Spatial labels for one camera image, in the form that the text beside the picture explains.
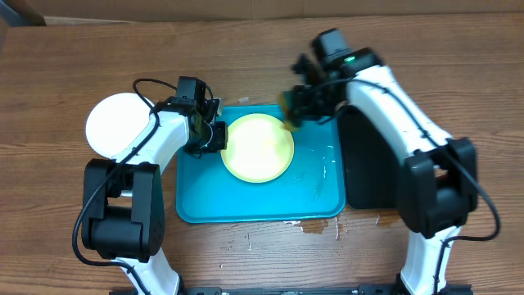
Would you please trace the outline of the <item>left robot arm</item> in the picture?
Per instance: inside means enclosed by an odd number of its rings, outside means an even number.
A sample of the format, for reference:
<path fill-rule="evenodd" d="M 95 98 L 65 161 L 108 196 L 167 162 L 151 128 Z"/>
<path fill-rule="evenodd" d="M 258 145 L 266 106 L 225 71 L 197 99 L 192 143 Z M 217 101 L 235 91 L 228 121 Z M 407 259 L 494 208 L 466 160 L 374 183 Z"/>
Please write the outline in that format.
<path fill-rule="evenodd" d="M 84 170 L 83 208 L 72 249 L 89 266 L 122 269 L 133 294 L 185 294 L 161 248 L 165 235 L 162 174 L 178 151 L 201 158 L 227 147 L 223 103 L 195 77 L 181 76 L 157 103 L 135 89 L 102 99 L 85 135 L 99 154 Z"/>

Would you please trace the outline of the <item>green and yellow sponge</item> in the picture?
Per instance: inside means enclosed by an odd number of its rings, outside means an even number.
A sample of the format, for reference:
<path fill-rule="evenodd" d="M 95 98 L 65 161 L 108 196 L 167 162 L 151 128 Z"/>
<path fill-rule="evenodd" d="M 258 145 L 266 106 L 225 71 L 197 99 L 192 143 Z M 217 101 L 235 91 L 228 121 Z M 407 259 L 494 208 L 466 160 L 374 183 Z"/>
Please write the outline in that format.
<path fill-rule="evenodd" d="M 294 105 L 292 91 L 284 91 L 278 97 L 278 105 L 284 115 L 284 126 L 291 132 L 297 131 L 302 126 L 300 108 Z"/>

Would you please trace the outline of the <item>light green plate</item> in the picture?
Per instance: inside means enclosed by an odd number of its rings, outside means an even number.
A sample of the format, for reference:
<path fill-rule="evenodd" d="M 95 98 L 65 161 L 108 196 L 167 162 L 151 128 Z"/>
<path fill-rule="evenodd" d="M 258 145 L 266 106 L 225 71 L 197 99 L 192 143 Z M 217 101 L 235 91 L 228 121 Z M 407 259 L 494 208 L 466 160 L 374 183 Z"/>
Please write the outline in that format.
<path fill-rule="evenodd" d="M 255 113 L 228 127 L 227 148 L 220 152 L 227 170 L 248 183 L 265 183 L 283 174 L 295 152 L 291 132 L 278 118 Z"/>

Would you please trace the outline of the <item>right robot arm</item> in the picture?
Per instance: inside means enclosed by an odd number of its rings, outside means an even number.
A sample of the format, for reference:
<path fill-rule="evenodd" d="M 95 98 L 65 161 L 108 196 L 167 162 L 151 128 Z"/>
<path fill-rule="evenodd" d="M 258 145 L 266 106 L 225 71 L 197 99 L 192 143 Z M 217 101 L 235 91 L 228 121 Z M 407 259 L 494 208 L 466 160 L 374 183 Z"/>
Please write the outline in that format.
<path fill-rule="evenodd" d="M 338 29 L 312 42 L 293 71 L 302 83 L 283 93 L 288 129 L 313 120 L 338 128 L 346 194 L 354 208 L 392 208 L 409 229 L 406 261 L 393 284 L 362 294 L 469 294 L 445 270 L 478 205 L 477 152 L 435 124 L 371 49 L 350 48 Z"/>

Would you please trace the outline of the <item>white plate front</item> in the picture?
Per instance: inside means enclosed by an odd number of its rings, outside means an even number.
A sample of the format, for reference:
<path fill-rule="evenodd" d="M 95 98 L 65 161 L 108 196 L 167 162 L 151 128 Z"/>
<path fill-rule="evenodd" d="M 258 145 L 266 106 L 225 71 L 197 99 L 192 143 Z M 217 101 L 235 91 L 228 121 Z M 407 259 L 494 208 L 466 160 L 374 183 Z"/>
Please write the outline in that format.
<path fill-rule="evenodd" d="M 85 135 L 99 155 L 112 158 L 143 131 L 149 121 L 152 102 L 136 93 L 117 93 L 101 100 L 90 112 Z"/>

